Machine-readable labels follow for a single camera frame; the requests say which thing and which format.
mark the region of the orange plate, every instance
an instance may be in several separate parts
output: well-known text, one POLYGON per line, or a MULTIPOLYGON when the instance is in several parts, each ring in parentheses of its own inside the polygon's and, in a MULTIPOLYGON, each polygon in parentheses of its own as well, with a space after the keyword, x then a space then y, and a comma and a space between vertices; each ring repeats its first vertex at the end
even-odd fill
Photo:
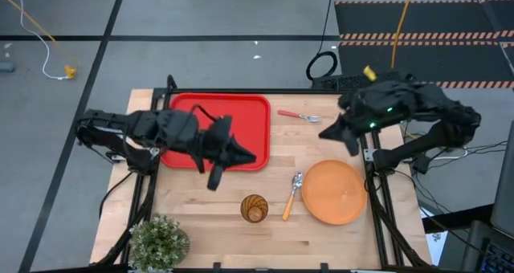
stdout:
POLYGON ((367 197, 361 175, 342 161, 320 161, 305 174, 302 196, 323 222, 343 225, 359 217, 367 197))

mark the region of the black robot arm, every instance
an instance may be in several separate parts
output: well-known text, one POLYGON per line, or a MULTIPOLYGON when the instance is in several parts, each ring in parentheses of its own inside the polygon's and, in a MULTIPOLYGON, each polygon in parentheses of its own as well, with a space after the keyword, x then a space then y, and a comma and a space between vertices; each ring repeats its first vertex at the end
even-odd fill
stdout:
POLYGON ((359 153, 358 137, 398 124, 403 120, 434 122, 431 130, 396 149, 373 153, 378 171, 395 168, 401 160, 439 146, 462 147, 475 135, 481 116, 473 108, 448 99, 434 84, 383 81, 362 88, 349 101, 340 99, 345 110, 319 137, 342 141, 352 156, 359 153))
POLYGON ((216 190, 225 169, 255 162, 255 155, 229 135, 231 116, 209 117, 213 123, 199 130, 192 112, 177 109, 129 115, 88 110, 76 124, 75 133, 82 144, 109 148, 127 160, 130 170, 141 174, 151 173, 153 158, 166 150, 190 155, 200 173, 205 172, 203 159, 207 159, 214 163, 207 187, 216 190), (132 147, 127 138, 143 149, 132 147))

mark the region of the green plant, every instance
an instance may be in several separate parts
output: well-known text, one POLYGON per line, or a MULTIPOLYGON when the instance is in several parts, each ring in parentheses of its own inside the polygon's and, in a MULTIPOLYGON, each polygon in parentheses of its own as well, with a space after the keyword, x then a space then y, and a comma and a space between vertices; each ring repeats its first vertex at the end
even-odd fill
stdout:
POLYGON ((130 229, 129 266, 143 272, 176 267, 187 256, 190 245, 178 225, 172 218, 159 216, 130 229))

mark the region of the metal spoon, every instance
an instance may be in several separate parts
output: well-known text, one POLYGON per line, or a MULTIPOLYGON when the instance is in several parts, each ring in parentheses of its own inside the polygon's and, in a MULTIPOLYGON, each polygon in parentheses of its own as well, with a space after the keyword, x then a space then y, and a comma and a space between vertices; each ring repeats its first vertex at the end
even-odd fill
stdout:
POLYGON ((289 197, 288 204, 286 205, 286 209, 284 211, 284 214, 282 215, 282 219, 284 221, 287 221, 289 219, 289 213, 291 212, 292 208, 292 201, 295 198, 295 192, 297 189, 301 188, 301 186, 304 183, 304 175, 300 172, 295 173, 295 176, 292 178, 292 192, 291 196, 289 197))
POLYGON ((318 122, 321 120, 321 116, 304 116, 304 115, 300 115, 298 113, 287 112, 284 110, 279 110, 278 113, 282 116, 293 116, 293 117, 303 118, 303 119, 307 120, 308 122, 318 122))

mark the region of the red tray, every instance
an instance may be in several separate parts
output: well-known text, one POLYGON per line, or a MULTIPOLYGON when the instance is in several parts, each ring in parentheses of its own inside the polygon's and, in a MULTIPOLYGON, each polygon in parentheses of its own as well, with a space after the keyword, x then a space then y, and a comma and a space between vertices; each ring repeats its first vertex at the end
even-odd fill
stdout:
MULTIPOLYGON (((181 93, 175 96, 169 106, 185 112, 195 105, 201 105, 214 117, 230 115, 232 125, 230 134, 234 134, 237 142, 257 156, 255 163, 236 165, 228 170, 250 171, 262 169, 270 157, 270 103, 264 96, 247 94, 214 94, 214 93, 181 93)), ((212 124, 207 116, 195 109, 200 128, 208 128, 212 124)), ((196 169, 190 156, 175 152, 167 152, 161 157, 163 164, 172 168, 196 169)), ((206 170, 212 164, 203 162, 206 170)))

